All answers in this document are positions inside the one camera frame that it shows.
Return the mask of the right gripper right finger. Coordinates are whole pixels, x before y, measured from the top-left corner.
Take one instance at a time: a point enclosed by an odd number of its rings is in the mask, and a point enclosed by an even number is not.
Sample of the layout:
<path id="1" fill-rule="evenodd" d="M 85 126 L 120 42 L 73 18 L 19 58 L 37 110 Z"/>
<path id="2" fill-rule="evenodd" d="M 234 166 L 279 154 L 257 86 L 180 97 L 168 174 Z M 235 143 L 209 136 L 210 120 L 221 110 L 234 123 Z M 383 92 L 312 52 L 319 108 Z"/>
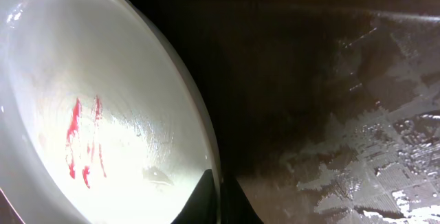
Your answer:
<path id="1" fill-rule="evenodd" d="M 221 223 L 263 224 L 232 175 L 225 175 L 221 184 Z"/>

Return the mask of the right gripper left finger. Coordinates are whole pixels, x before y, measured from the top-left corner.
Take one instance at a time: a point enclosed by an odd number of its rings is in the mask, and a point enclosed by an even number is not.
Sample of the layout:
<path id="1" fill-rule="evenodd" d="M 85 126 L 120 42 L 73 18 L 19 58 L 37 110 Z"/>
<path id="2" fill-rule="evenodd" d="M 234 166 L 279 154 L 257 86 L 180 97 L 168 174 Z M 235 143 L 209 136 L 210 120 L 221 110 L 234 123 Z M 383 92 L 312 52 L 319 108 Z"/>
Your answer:
<path id="1" fill-rule="evenodd" d="M 212 170 L 207 169 L 172 224 L 215 224 L 216 222 L 217 193 Z"/>

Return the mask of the pale green stained plate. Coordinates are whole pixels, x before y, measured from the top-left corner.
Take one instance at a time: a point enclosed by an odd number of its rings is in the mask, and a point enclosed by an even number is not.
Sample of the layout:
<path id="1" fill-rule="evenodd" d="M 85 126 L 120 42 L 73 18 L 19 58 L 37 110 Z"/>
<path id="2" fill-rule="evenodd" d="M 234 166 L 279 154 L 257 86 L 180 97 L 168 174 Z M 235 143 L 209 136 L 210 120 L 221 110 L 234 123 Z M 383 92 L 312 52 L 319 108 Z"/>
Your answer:
<path id="1" fill-rule="evenodd" d="M 219 152 L 203 99 L 127 0 L 1 0 L 1 191 L 24 223 L 172 223 Z"/>

